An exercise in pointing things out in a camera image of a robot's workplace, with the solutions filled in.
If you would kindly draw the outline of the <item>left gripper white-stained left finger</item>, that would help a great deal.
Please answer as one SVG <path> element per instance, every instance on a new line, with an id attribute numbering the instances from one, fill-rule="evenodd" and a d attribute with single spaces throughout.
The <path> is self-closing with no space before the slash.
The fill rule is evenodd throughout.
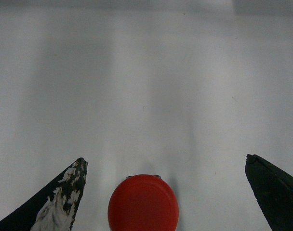
<path id="1" fill-rule="evenodd" d="M 83 196 L 87 161 L 78 158 L 0 221 L 0 231 L 70 231 Z"/>

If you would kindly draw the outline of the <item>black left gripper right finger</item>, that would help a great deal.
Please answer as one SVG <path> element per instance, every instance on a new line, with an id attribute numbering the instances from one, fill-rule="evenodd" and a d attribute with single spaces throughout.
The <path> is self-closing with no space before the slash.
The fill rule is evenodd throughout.
<path id="1" fill-rule="evenodd" d="M 293 176 L 258 155 L 246 156 L 245 174 L 273 231 L 293 231 Z"/>

